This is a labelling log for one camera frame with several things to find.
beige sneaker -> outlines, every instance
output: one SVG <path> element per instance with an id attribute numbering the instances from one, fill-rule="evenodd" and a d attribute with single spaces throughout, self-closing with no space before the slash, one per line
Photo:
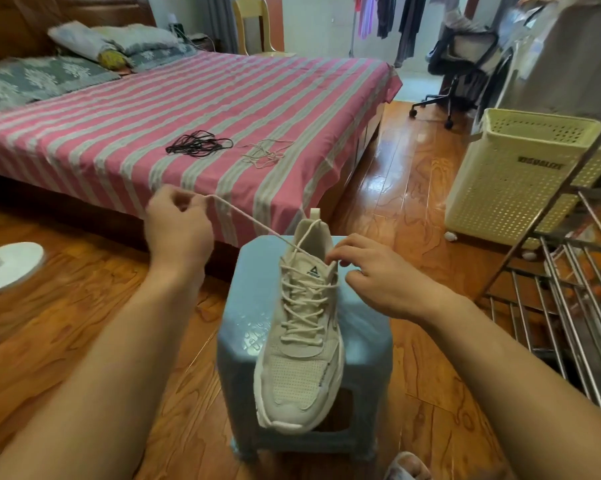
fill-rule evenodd
<path id="1" fill-rule="evenodd" d="M 296 227 L 280 261 L 281 298 L 254 371 L 258 424 L 287 435 L 316 428 L 334 404 L 343 378 L 343 338 L 336 318 L 338 265 L 324 263 L 329 227 L 312 209 Z"/>

foot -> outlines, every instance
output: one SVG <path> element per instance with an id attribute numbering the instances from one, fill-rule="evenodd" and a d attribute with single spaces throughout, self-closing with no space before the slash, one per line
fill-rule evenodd
<path id="1" fill-rule="evenodd" d="M 415 454 L 403 451 L 396 455 L 384 480 L 432 480 L 432 474 Z"/>

laundry basket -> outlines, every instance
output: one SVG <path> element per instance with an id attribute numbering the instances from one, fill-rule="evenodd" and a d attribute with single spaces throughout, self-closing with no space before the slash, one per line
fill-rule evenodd
<path id="1" fill-rule="evenodd" d="M 448 230 L 513 245 L 556 192 L 601 123 L 553 114 L 488 109 L 482 138 L 469 145 L 447 199 Z M 601 147 L 574 184 L 590 187 L 601 176 Z M 562 195 L 538 230 L 550 232 L 574 208 Z M 529 239 L 525 249 L 536 249 Z"/>

white shoelace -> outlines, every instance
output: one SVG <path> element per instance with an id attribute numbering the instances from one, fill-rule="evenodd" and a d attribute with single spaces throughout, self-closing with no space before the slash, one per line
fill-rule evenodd
<path id="1" fill-rule="evenodd" d="M 223 202 L 226 205 L 229 205 L 232 209 L 237 211 L 240 215 L 247 217 L 254 224 L 261 226 L 262 228 L 264 228 L 268 232 L 274 234 L 276 237 L 278 237 L 282 241 L 285 241 L 292 248 L 294 248 L 294 253 L 292 254 L 292 259 L 294 257 L 296 257 L 296 253 L 300 252 L 300 253 L 305 254 L 305 256 L 311 258 L 316 263 L 320 263 L 321 265 L 325 264 L 321 261 L 321 259 L 309 254 L 307 251 L 303 250 L 300 247 L 300 245 L 303 243 L 305 238 L 309 235 L 309 233 L 311 232 L 313 227 L 315 225 L 317 225 L 319 222 L 321 222 L 321 220 L 313 221 L 312 224 L 307 229 L 307 232 L 305 233 L 305 235 L 299 241 L 299 243 L 294 244 L 293 242 L 290 242 L 287 239 L 285 239 L 282 235 L 280 235 L 276 231 L 273 231 L 266 225 L 261 224 L 254 217 L 250 216 L 249 214 L 246 214 L 241 209 L 239 209 L 238 207 L 235 207 L 234 205 L 232 205 L 228 201 L 222 199 L 221 197 L 219 197 L 215 194 L 210 194 L 210 195 L 206 196 L 206 198 L 215 198 L 216 200 Z M 285 271 L 288 271 L 289 273 L 299 273 L 304 278 L 303 280 L 298 280 L 296 283 L 291 283 L 289 281 L 286 281 L 285 279 L 283 279 L 283 281 L 282 281 L 283 302 L 284 302 L 283 308 L 285 309 L 285 311 L 288 314 L 287 315 L 288 319 L 282 323 L 282 327 L 285 329 L 285 334 L 281 337 L 281 342 L 297 343 L 297 344 L 303 344 L 303 345 L 314 345 L 314 346 L 322 345 L 323 340 L 316 337 L 316 334 L 319 331 L 323 330 L 323 328 L 318 325 L 318 319 L 323 314 L 323 311 L 324 311 L 323 304 L 325 302 L 327 302 L 328 298 L 327 297 L 307 298 L 306 296 L 303 296 L 303 297 L 299 297 L 298 299 L 295 299 L 292 295 L 294 295 L 295 292 L 297 292 L 298 294 L 303 294 L 303 295 L 311 294 L 312 296 L 316 296 L 316 295 L 322 296 L 323 292 L 325 290 L 336 288 L 337 285 L 324 285 L 321 282 L 319 282 L 319 278 L 314 278 L 311 275 L 301 273 L 296 268 L 293 268 L 286 264 L 281 264 L 281 269 L 284 269 Z M 316 283 L 312 284 L 308 280 L 315 281 Z M 299 312 L 296 312 L 292 308 L 293 306 L 302 307 L 304 309 L 314 308 L 314 311 L 309 312 L 309 313 L 303 311 L 303 312 L 299 313 Z M 310 337 L 316 337 L 316 338 L 312 339 L 312 338 L 299 337 L 299 335 L 301 335 L 301 334 L 309 335 Z"/>

blue plastic stool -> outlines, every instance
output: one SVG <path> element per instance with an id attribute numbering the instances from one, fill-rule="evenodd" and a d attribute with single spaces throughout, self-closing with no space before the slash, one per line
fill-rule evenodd
<path id="1" fill-rule="evenodd" d="M 334 237 L 334 243 L 343 237 Z M 234 438 L 241 460 L 254 460 L 258 449 L 350 453 L 371 460 L 376 450 L 376 416 L 392 367 L 389 319 L 365 305 L 344 281 L 354 266 L 339 269 L 338 319 L 345 366 L 341 387 L 353 393 L 353 418 L 344 431 L 310 431 L 281 435 L 258 426 L 254 368 L 269 332 L 279 292 L 279 258 L 287 245 L 261 236 L 241 249 L 218 334 L 217 365 Z"/>

